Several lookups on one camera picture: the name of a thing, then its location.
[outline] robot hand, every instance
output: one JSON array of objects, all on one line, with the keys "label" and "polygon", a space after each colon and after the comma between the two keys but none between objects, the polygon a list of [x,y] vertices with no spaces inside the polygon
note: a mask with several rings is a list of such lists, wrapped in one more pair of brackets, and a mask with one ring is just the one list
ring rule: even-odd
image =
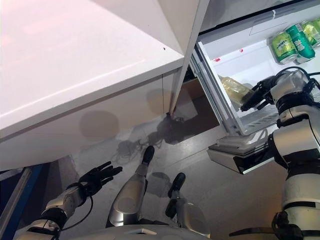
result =
[{"label": "robot hand", "polygon": [[78,183],[80,183],[84,187],[85,194],[87,197],[95,195],[102,188],[103,185],[114,179],[114,175],[117,175],[122,171],[121,166],[114,168],[110,164],[111,161],[108,161],[98,167],[91,169],[85,175],[80,177]]},{"label": "robot hand", "polygon": [[[111,162],[108,161],[101,166],[91,169],[80,177],[78,182],[69,185],[57,198],[49,201],[40,218],[35,220],[18,240],[57,240],[61,231],[70,229],[81,223],[93,208],[92,196],[103,185],[113,180],[113,176],[122,171],[122,167],[113,168],[110,164]],[[88,214],[76,224],[63,228],[67,220],[74,214],[76,208],[86,202],[87,197],[91,200],[91,208]]]}]

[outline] canned drink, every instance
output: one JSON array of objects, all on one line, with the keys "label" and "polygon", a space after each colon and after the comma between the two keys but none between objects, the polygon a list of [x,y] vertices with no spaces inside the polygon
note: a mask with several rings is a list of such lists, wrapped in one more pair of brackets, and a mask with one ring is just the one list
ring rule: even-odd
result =
[{"label": "canned drink", "polygon": [[320,32],[320,17],[313,21],[315,28]]},{"label": "canned drink", "polygon": [[312,47],[320,46],[320,31],[315,27],[311,21],[303,21],[300,23],[303,32]]},{"label": "canned drink", "polygon": [[312,48],[300,24],[290,26],[286,28],[285,31],[290,35],[296,49],[298,50],[296,61],[299,64],[310,61],[315,57],[316,52]]},{"label": "canned drink", "polygon": [[292,39],[285,31],[279,32],[272,39],[272,49],[276,60],[285,64],[296,59],[298,52]]}]

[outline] concrete floor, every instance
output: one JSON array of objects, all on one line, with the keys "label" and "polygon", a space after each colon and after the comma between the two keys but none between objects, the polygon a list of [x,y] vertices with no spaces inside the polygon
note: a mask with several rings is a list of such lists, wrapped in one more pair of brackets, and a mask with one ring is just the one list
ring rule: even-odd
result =
[{"label": "concrete floor", "polygon": [[[164,115],[53,163],[56,164],[61,182],[55,185],[53,178],[49,177],[47,185],[61,191],[79,176],[107,161],[112,161],[114,167],[123,167],[123,172],[93,196],[93,210],[88,218],[62,232],[60,240],[105,227],[114,198],[140,164],[147,145],[155,147],[155,154],[149,165],[148,188],[141,217],[175,225],[165,216],[169,203],[167,192],[175,176],[183,172],[186,181],[181,193],[202,209],[210,225],[212,239],[230,239],[230,232],[243,228],[270,226],[274,214],[281,210],[282,188],[287,176],[285,169],[270,162],[241,175],[211,161],[207,147],[225,133],[217,126],[212,112],[208,111],[210,107],[203,100],[205,98],[197,98],[191,105],[190,101],[183,100],[183,97],[181,99],[176,117],[184,118],[182,124],[168,123]],[[77,208],[66,227],[82,219],[89,208],[90,201]],[[233,239],[276,238],[272,235],[253,235]]]}]

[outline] open refrigerator door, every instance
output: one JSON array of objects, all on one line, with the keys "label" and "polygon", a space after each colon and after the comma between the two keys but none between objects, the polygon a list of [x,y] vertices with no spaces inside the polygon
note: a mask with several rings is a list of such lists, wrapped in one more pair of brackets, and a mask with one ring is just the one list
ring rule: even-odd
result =
[{"label": "open refrigerator door", "polygon": [[[209,147],[213,161],[245,174],[273,160],[267,139],[278,128],[277,108],[268,104],[260,110],[254,107],[241,111],[241,105],[227,93],[221,78],[229,77],[251,89],[284,68],[297,66],[295,57],[279,63],[273,37],[292,25],[319,17],[319,1],[302,1],[216,27],[198,37],[190,65],[227,135]],[[313,59],[298,65],[308,73],[320,71],[320,48],[315,47],[314,51]],[[318,89],[312,95],[316,102],[320,101]]]}]

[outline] black cable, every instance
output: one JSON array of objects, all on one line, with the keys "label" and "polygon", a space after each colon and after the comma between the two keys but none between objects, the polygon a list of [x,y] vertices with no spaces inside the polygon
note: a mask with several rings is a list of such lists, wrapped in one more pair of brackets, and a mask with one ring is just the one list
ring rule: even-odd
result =
[{"label": "black cable", "polygon": [[308,79],[308,81],[310,81],[310,77],[309,77],[310,75],[307,73],[306,70],[304,70],[302,67],[299,67],[299,66],[289,66],[289,67],[286,67],[286,68],[282,69],[280,72],[278,72],[278,73],[274,76],[274,78],[277,80],[278,77],[279,77],[284,71],[286,71],[286,70],[288,70],[288,69],[299,69],[301,72],[304,73],[304,75],[306,76],[306,78]]},{"label": "black cable", "polygon": [[90,200],[91,200],[91,207],[90,207],[90,210],[89,212],[84,216],[84,218],[82,218],[80,221],[76,222],[75,224],[71,225],[71,226],[68,226],[68,227],[65,227],[64,229],[62,229],[61,231],[65,231],[65,230],[68,230],[68,229],[71,229],[75,226],[77,226],[78,224],[82,223],[88,216],[89,214],[91,213],[92,211],[92,208],[94,207],[94,200],[92,198],[92,196],[89,196]]},{"label": "black cable", "polygon": [[309,73],[308,75],[309,76],[320,75],[320,71]]}]

